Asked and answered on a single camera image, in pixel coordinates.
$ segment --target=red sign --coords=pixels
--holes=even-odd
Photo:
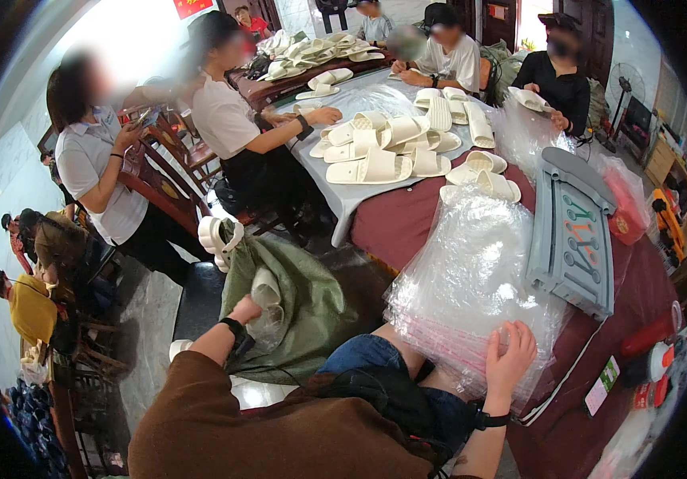
[[[213,0],[173,0],[173,3],[176,4],[176,11],[182,20],[213,6]]]

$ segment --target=denim shorts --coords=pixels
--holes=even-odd
[[[360,334],[338,347],[317,371],[340,374],[362,366],[384,366],[394,368],[408,375],[407,365],[399,350],[381,336]],[[444,442],[453,453],[469,437],[465,426],[467,406],[464,401],[447,391],[435,388],[421,388],[436,420],[436,439]]]

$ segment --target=standing fan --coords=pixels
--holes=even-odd
[[[622,107],[624,110],[626,108],[623,104],[623,99],[626,97],[626,94],[633,94],[636,100],[640,103],[644,103],[644,80],[642,79],[642,75],[640,75],[636,68],[630,63],[616,63],[613,70],[610,72],[610,78],[607,80],[607,85],[610,88],[610,93],[613,95],[613,98],[618,102],[613,122],[610,124],[610,126],[613,127],[618,119],[620,108]],[[615,129],[615,134],[612,139],[600,139],[600,143],[613,153],[615,153],[616,150],[615,142],[618,139],[619,131],[620,127],[618,126]]]

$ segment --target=gray tablecloth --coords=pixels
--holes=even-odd
[[[340,91],[334,95],[292,102],[281,107],[278,112],[291,112],[293,111],[293,105],[296,103],[300,103],[302,106],[319,103],[323,106],[336,107],[338,110],[341,110],[344,121],[351,120],[355,113],[368,110],[380,110],[393,116],[424,115],[425,110],[420,110],[413,106],[415,93],[420,88],[401,81],[388,80],[388,75],[389,70],[382,70],[338,83],[336,86],[340,88]],[[491,107],[473,97],[469,97],[469,100],[478,102],[480,107],[486,112],[492,110]],[[462,125],[453,125],[453,129],[450,131],[458,135],[463,142],[460,148],[442,153],[443,156],[453,159],[471,148],[471,134],[469,133],[469,127]],[[320,191],[328,201],[330,210],[338,217],[338,224],[330,240],[330,243],[335,247],[346,241],[352,215],[362,201],[371,196],[403,188],[421,180],[421,178],[408,178],[403,182],[390,183],[388,185],[332,185],[325,180],[328,164],[321,158],[309,156],[312,147],[319,140],[320,134],[318,129],[302,142],[296,143],[297,140],[292,139],[288,142],[288,148],[292,147],[293,156],[309,171],[309,174],[314,178]]]

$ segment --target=wristwatch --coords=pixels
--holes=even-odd
[[[229,359],[240,359],[247,351],[250,351],[255,346],[253,336],[249,335],[245,327],[239,322],[230,317],[225,317],[219,323],[225,323],[229,326],[229,330],[234,334],[234,346],[229,353]]]
[[[308,137],[314,131],[314,128],[309,126],[309,123],[306,121],[306,118],[304,118],[304,115],[298,115],[296,120],[300,121],[300,125],[303,128],[301,132],[296,135],[296,138],[300,139],[300,141],[304,141],[306,137]]]

